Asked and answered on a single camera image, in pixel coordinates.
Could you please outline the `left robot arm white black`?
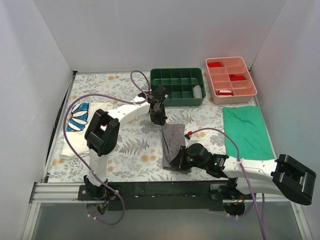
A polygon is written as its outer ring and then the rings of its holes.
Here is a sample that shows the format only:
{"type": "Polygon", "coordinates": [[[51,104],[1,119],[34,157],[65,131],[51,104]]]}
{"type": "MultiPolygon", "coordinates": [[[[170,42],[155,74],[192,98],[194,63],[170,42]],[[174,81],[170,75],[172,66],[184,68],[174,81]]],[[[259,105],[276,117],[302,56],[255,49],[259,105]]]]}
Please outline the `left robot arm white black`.
{"type": "Polygon", "coordinates": [[[142,92],[129,104],[94,112],[84,135],[90,156],[90,173],[84,176],[84,183],[87,193],[95,200],[103,199],[108,192],[102,183],[108,181],[108,155],[117,145],[120,128],[146,114],[153,124],[163,126],[167,120],[164,102],[169,96],[169,91],[160,85],[155,90],[142,92]]]}

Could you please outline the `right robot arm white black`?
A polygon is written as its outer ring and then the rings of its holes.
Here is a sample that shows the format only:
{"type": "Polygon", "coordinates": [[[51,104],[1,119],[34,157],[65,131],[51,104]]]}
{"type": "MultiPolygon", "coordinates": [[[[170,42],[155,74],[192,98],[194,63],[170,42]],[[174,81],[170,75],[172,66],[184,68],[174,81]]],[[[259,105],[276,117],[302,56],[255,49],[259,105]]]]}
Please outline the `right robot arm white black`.
{"type": "Polygon", "coordinates": [[[226,178],[216,194],[226,200],[254,194],[284,196],[300,205],[312,203],[316,173],[287,154],[277,159],[238,161],[235,157],[209,152],[202,144],[181,146],[170,165],[180,171],[205,170],[214,178],[226,178]]]}

